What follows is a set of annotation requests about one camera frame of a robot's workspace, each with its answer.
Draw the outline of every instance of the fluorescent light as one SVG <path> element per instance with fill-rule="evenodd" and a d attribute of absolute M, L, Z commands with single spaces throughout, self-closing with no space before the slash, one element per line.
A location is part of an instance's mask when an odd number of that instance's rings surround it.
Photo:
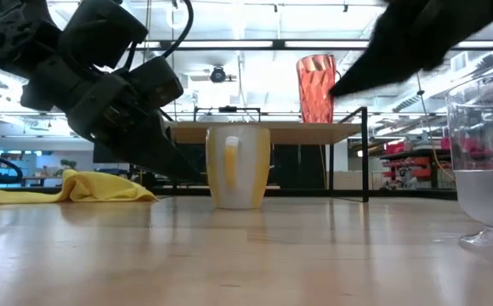
<path fill-rule="evenodd" d="M 182 42 L 178 48 L 271 48 L 271 41 L 199 41 Z"/>
<path fill-rule="evenodd" d="M 0 116 L 65 116 L 65 113 L 59 112 L 38 112 L 38 111 L 0 111 Z"/>
<path fill-rule="evenodd" d="M 460 42 L 456 45 L 457 48 L 493 48 L 493 41 L 471 41 Z"/>
<path fill-rule="evenodd" d="M 288 41 L 287 48 L 367 48 L 368 41 Z"/>
<path fill-rule="evenodd" d="M 142 42 L 137 48 L 159 48 L 161 47 L 160 42 Z"/>
<path fill-rule="evenodd" d="M 37 136 L 33 135 L 3 135 L 4 138 L 36 138 Z"/>

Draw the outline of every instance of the clear glass container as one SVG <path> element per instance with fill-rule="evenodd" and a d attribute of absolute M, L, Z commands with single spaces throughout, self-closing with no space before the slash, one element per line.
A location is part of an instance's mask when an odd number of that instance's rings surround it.
<path fill-rule="evenodd" d="M 493 72 L 452 89 L 446 103 L 458 201 L 484 223 L 460 244 L 493 255 Z"/>

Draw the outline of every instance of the yellow towel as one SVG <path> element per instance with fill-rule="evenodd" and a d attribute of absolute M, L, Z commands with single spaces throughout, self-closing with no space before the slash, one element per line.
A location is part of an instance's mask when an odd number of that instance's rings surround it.
<path fill-rule="evenodd" d="M 62 185 L 57 195 L 0 190 L 0 204 L 58 201 L 154 201 L 156 199 L 145 187 L 107 173 L 65 170 Z"/>

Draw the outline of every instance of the wooden table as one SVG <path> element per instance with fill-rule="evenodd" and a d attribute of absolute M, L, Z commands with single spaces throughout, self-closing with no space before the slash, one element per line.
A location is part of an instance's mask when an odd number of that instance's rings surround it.
<path fill-rule="evenodd" d="M 0 206 L 0 305 L 493 305 L 452 201 Z"/>
<path fill-rule="evenodd" d="M 295 122 L 175 122 L 172 139 L 179 144 L 205 144 L 207 129 L 221 126 L 253 125 L 267 128 L 271 143 L 278 145 L 333 145 L 361 131 L 360 124 Z"/>

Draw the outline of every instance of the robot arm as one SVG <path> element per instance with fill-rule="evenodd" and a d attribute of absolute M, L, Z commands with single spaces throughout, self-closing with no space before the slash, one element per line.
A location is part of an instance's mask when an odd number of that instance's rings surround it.
<path fill-rule="evenodd" d="M 193 22 L 190 0 L 184 0 Z M 29 80 L 20 103 L 41 112 L 60 108 L 71 129 L 109 148 L 116 157 L 176 179 L 200 174 L 164 128 L 160 108 L 183 88 L 164 56 L 130 71 L 148 30 L 119 3 L 83 0 L 61 31 L 46 0 L 0 0 L 0 69 Z M 128 51 L 126 64 L 112 73 Z"/>
<path fill-rule="evenodd" d="M 493 0 L 386 0 L 370 44 L 331 89 L 334 97 L 404 82 L 493 22 Z"/>

